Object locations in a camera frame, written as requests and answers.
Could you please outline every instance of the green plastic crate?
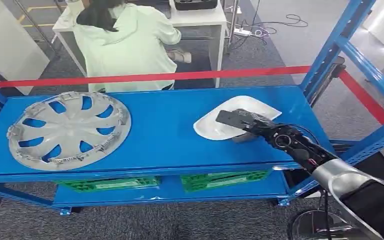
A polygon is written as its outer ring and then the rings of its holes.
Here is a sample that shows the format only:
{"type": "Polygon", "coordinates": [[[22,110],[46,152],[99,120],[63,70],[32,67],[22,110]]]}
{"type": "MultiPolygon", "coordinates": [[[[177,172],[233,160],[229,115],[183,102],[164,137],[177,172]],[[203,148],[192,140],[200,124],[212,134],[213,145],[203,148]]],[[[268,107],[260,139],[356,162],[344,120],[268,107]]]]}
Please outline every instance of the green plastic crate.
{"type": "Polygon", "coordinates": [[[124,177],[99,180],[57,181],[57,184],[69,187],[76,192],[96,192],[113,189],[152,187],[160,184],[159,177],[124,177]]]}
{"type": "Polygon", "coordinates": [[[180,176],[186,192],[196,192],[206,189],[226,187],[236,184],[249,183],[265,179],[272,170],[223,172],[180,176]]]}

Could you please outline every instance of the blue metal shelf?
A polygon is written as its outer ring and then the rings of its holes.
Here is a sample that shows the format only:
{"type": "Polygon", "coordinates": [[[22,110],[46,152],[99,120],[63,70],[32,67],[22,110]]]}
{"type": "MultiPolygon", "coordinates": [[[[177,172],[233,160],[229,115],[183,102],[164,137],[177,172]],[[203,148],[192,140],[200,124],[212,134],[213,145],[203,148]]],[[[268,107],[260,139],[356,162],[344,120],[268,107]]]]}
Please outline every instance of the blue metal shelf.
{"type": "MultiPolygon", "coordinates": [[[[178,175],[300,167],[287,154],[272,148],[262,138],[241,144],[230,140],[211,141],[198,136],[193,130],[193,123],[232,97],[251,96],[282,111],[276,122],[306,127],[314,133],[323,147],[333,151],[309,102],[313,104],[330,80],[344,69],[343,65],[333,64],[340,52],[349,56],[367,79],[384,94],[384,75],[349,42],[374,2],[375,0],[349,1],[300,85],[110,94],[129,108],[133,122],[130,134],[106,158],[75,170],[45,172],[25,167],[15,161],[7,147],[7,129],[27,106],[44,100],[46,96],[5,99],[0,95],[0,107],[3,105],[0,113],[0,197],[58,209],[62,215],[69,215],[74,206],[123,203],[278,198],[281,199],[280,205],[287,205],[291,199],[316,187],[318,183],[309,177],[289,189],[282,173],[275,171],[266,180],[258,182],[185,193],[178,175]],[[9,189],[2,184],[145,175],[163,176],[162,185],[140,190],[95,193],[77,193],[59,187],[54,202],[9,189]]],[[[335,142],[352,145],[340,157],[354,165],[384,148],[384,125],[361,141],[340,139],[335,142]]]]}
{"type": "Polygon", "coordinates": [[[125,142],[112,154],[75,170],[49,172],[15,161],[6,133],[23,110],[46,96],[10,97],[0,113],[0,183],[68,179],[112,178],[132,175],[181,175],[209,172],[293,169],[299,166],[283,151],[262,138],[237,144],[231,140],[205,139],[193,123],[224,101],[246,95],[283,113],[281,123],[302,125],[321,144],[332,146],[298,86],[220,88],[111,94],[122,101],[132,116],[125,142]]]}
{"type": "Polygon", "coordinates": [[[161,185],[141,189],[116,189],[76,192],[58,186],[54,207],[107,206],[157,202],[200,202],[227,199],[285,198],[288,187],[281,171],[273,171],[266,179],[197,192],[185,192],[179,176],[163,176],[161,185]]]}

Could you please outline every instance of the red rope barrier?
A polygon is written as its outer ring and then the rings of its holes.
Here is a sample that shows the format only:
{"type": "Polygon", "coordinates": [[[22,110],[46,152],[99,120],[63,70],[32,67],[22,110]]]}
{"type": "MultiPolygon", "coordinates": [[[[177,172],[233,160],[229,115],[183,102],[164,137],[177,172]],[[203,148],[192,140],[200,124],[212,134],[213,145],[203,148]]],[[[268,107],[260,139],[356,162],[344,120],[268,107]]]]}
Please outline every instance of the red rope barrier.
{"type": "Polygon", "coordinates": [[[306,74],[310,66],[287,66],[274,68],[249,68],[221,71],[194,71],[126,76],[100,76],[100,77],[76,77],[76,78],[50,78],[38,80],[0,81],[0,88],[27,87],[27,86],[61,86],[83,85],[100,83],[121,83],[160,80],[192,80],[212,78],[241,78],[283,74],[306,74]]]}
{"type": "Polygon", "coordinates": [[[380,123],[384,124],[384,108],[346,71],[339,74],[342,82],[380,123]]]}

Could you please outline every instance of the black cable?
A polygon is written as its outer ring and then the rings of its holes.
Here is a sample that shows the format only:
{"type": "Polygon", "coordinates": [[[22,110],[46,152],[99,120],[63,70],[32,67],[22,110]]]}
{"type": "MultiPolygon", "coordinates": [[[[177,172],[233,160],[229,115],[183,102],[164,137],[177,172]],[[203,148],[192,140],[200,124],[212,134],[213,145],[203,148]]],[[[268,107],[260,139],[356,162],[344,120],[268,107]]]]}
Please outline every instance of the black cable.
{"type": "MultiPolygon", "coordinates": [[[[255,10],[255,13],[254,13],[254,17],[252,19],[252,24],[249,25],[247,23],[247,20],[244,19],[242,20],[242,23],[240,24],[240,27],[242,28],[244,23],[246,25],[248,25],[248,27],[251,27],[251,31],[252,31],[252,27],[255,27],[256,25],[260,25],[260,24],[282,24],[282,25],[285,25],[285,26],[289,26],[289,27],[296,27],[296,28],[306,28],[308,27],[309,23],[302,20],[300,16],[296,15],[296,14],[287,14],[285,17],[287,19],[291,19],[291,20],[295,20],[295,22],[282,22],[282,21],[262,21],[262,22],[255,22],[255,19],[257,17],[257,12],[258,12],[258,9],[260,7],[260,1],[261,0],[258,0],[258,3],[257,3],[257,6],[256,6],[256,10],[255,10]]],[[[274,27],[270,27],[270,26],[266,26],[265,28],[270,28],[272,29],[274,32],[268,32],[267,34],[270,35],[270,34],[276,34],[278,32],[278,30],[274,27]]],[[[240,38],[239,40],[237,40],[236,42],[232,43],[230,45],[230,51],[233,51],[233,50],[236,50],[240,47],[242,47],[242,45],[244,45],[244,43],[247,41],[247,39],[250,37],[251,35],[248,35],[248,36],[245,36],[245,37],[242,37],[240,38]]],[[[255,38],[259,38],[262,40],[263,42],[263,45],[267,45],[267,42],[266,40],[264,40],[263,37],[258,37],[258,36],[251,36],[251,37],[255,37],[255,38]]]]}
{"type": "Polygon", "coordinates": [[[278,127],[284,127],[284,126],[293,126],[293,127],[296,127],[296,128],[300,128],[304,131],[306,131],[308,134],[311,135],[311,137],[315,140],[315,142],[320,145],[320,141],[319,139],[317,139],[317,137],[310,131],[308,130],[307,128],[301,126],[301,125],[298,125],[298,124],[277,124],[275,126],[259,126],[258,128],[260,129],[273,129],[273,128],[278,128],[278,127]]]}
{"type": "Polygon", "coordinates": [[[261,22],[257,22],[257,23],[254,23],[254,25],[258,25],[258,24],[282,24],[282,25],[285,25],[285,26],[289,26],[289,27],[295,27],[295,28],[306,28],[309,26],[309,23],[302,20],[300,16],[296,15],[296,14],[287,14],[285,16],[287,19],[291,19],[291,20],[296,20],[295,22],[283,22],[283,21],[261,21],[261,22]]]}
{"type": "Polygon", "coordinates": [[[328,205],[328,191],[324,190],[324,214],[326,221],[326,235],[328,240],[332,240],[331,228],[329,226],[329,205],[328,205]]]}
{"type": "MultiPolygon", "coordinates": [[[[257,17],[258,9],[260,8],[260,2],[261,2],[261,0],[258,0],[257,6],[256,6],[256,8],[255,8],[254,17],[252,18],[252,24],[251,24],[251,26],[254,26],[254,24],[255,24],[255,22],[256,22],[256,17],[257,17]]],[[[237,46],[237,47],[235,47],[235,48],[231,48],[230,51],[233,51],[233,50],[236,50],[236,49],[242,47],[242,45],[244,45],[244,43],[247,41],[247,39],[248,39],[249,37],[250,37],[250,35],[246,36],[245,38],[241,38],[240,40],[243,39],[243,42],[242,42],[239,46],[237,46]]],[[[231,46],[236,45],[240,40],[236,41],[236,42],[233,43],[231,46]]]]}

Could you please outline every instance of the power strip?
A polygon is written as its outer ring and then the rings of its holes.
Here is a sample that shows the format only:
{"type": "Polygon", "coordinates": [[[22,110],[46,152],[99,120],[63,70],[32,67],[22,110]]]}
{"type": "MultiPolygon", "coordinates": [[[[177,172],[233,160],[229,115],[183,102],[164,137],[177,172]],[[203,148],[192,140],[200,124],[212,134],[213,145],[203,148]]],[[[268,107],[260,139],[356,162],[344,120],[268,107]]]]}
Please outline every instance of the power strip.
{"type": "Polygon", "coordinates": [[[251,31],[245,30],[243,28],[235,28],[233,33],[244,37],[248,37],[249,35],[251,35],[251,31]]]}

